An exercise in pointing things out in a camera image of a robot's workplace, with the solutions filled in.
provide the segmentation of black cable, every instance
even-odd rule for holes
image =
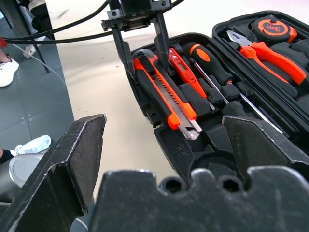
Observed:
[[[177,0],[175,2],[173,2],[173,7],[179,5],[180,3],[182,3],[184,0]]]
[[[105,33],[100,33],[96,35],[88,35],[84,37],[72,38],[72,39],[64,39],[64,40],[50,40],[50,41],[24,41],[24,40],[5,40],[8,44],[65,44],[65,43],[73,43],[84,40],[93,40],[101,37],[105,37],[108,35],[112,35],[112,31],[108,31]]]
[[[179,5],[180,3],[182,3],[185,0],[176,0],[175,2],[173,2],[173,7]],[[94,16],[96,16],[98,13],[100,13],[106,6],[108,5],[108,1],[105,1],[104,4],[98,8],[95,12],[93,12],[92,14],[88,15],[85,18],[82,18],[80,20],[77,20],[73,23],[67,24],[65,26],[59,27],[57,29],[54,30],[49,30],[43,33],[39,33],[39,34],[35,34],[35,35],[31,35],[31,36],[27,36],[27,37],[22,37],[22,38],[17,38],[16,39],[12,39],[12,38],[3,38],[8,44],[66,44],[66,43],[73,43],[73,42],[79,42],[79,41],[85,41],[85,40],[92,40],[92,39],[97,39],[97,38],[101,38],[101,37],[105,37],[105,36],[109,36],[112,35],[111,31],[105,32],[105,33],[100,33],[100,34],[96,34],[96,35],[89,35],[89,36],[84,36],[84,37],[78,37],[78,38],[72,38],[72,39],[64,39],[64,40],[50,40],[50,41],[27,41],[27,40],[31,40],[31,39],[36,39],[45,35],[49,35],[49,34],[53,34],[53,33],[57,33],[59,31],[62,30],[66,30],[68,28],[74,27],[78,24],[81,24],[91,18],[93,18]]]
[[[42,36],[46,36],[46,35],[51,35],[51,34],[54,34],[54,33],[57,33],[57,32],[60,32],[62,30],[66,30],[68,28],[71,28],[71,27],[74,27],[78,24],[81,24],[91,18],[93,18],[94,16],[96,16],[97,14],[99,14],[101,11],[104,10],[104,8],[108,5],[108,1],[106,0],[102,6],[100,6],[96,11],[94,11],[92,14],[86,16],[85,18],[82,18],[82,19],[79,19],[75,22],[72,22],[72,23],[69,23],[67,25],[64,25],[62,27],[59,27],[59,28],[56,28],[56,29],[53,29],[53,30],[49,30],[49,31],[46,31],[46,32],[42,32],[42,33],[38,33],[38,34],[34,34],[34,35],[30,35],[30,36],[27,36],[27,37],[22,37],[22,38],[17,38],[19,41],[21,40],[33,40],[33,39],[36,39],[36,38],[39,38],[39,37],[42,37]],[[4,40],[6,41],[9,41],[9,40],[14,40],[14,38],[3,38]]]

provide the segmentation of orange tape measure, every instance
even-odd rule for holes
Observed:
[[[297,37],[294,28],[286,25],[273,15],[257,19],[252,25],[252,30],[259,41],[268,45],[281,42],[290,43]]]

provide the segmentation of person's foot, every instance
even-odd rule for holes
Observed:
[[[16,154],[30,154],[30,153],[39,153],[49,148],[50,144],[52,143],[52,139],[48,135],[43,135],[39,138],[33,139],[30,142],[26,143],[25,145],[18,145],[15,148]]]
[[[45,38],[46,38],[46,36],[42,36],[42,37],[35,39],[35,41],[43,41],[43,40],[45,40]],[[25,51],[26,52],[23,52],[23,56],[26,57],[26,58],[30,58],[36,52],[36,50],[35,50],[35,48],[32,44],[27,45]]]
[[[12,83],[14,78],[14,73],[19,67],[19,64],[10,58],[9,62],[0,62],[0,87],[6,87]]]

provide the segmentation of screwdriver shaft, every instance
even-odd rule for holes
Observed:
[[[215,88],[220,95],[223,98],[223,101],[228,104],[228,100],[225,98],[225,96],[223,96],[223,94],[220,92],[219,88],[216,86],[216,84],[209,78],[209,76],[207,76],[207,74],[203,71],[203,69],[199,66],[199,64],[193,59],[191,58],[192,63],[194,64],[194,66],[197,68],[197,70],[202,74],[202,76],[206,79],[206,81],[208,82],[208,84],[212,87]]]
[[[223,97],[223,100],[226,104],[228,104],[228,100],[223,96],[223,94],[220,92],[219,88],[216,86],[216,84],[209,78],[209,76],[207,76],[207,74],[204,72],[204,70],[199,66],[199,64],[193,59],[191,58],[192,63],[194,64],[194,66],[197,68],[197,70],[202,74],[202,76],[207,80],[207,82],[209,83],[209,85],[213,88],[215,88],[220,95]],[[242,93],[240,93],[240,97],[256,112],[257,115],[260,116],[261,119],[263,119],[265,122],[268,122],[273,128],[275,128],[280,134],[283,134],[283,132],[276,127],[271,121],[269,121],[269,119],[255,106],[253,105],[253,103]]]
[[[263,119],[265,122],[268,122],[280,134],[283,134],[283,132],[278,127],[276,127],[271,121],[269,121],[269,119],[255,105],[253,105],[253,103],[245,95],[240,93],[240,96],[256,112],[256,114],[260,116],[261,119]]]

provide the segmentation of screwdriver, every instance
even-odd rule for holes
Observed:
[[[178,76],[185,82],[189,83],[200,95],[202,98],[207,98],[207,95],[195,77],[194,73],[182,57],[175,51],[174,48],[169,49],[169,60],[174,66]],[[213,104],[210,103],[210,108],[215,110]]]
[[[232,84],[232,80],[233,80],[232,74],[225,71],[222,65],[220,64],[220,62],[218,61],[218,59],[210,51],[208,51],[204,46],[199,45],[199,44],[198,46],[195,45],[194,48],[193,47],[191,48],[190,53],[191,53],[191,62],[198,69],[198,71],[202,74],[202,76],[206,79],[209,85],[219,91],[219,93],[224,99],[224,102],[228,104],[228,100],[220,92],[220,90],[215,85],[215,83],[207,76],[204,70],[206,70],[208,67],[212,67],[209,73],[214,75],[217,78],[218,82],[222,83],[222,85]],[[276,127],[271,121],[269,121],[269,119],[245,95],[240,93],[240,97],[255,111],[257,115],[259,115],[264,121],[268,122],[279,133],[283,134],[283,132],[278,127]]]

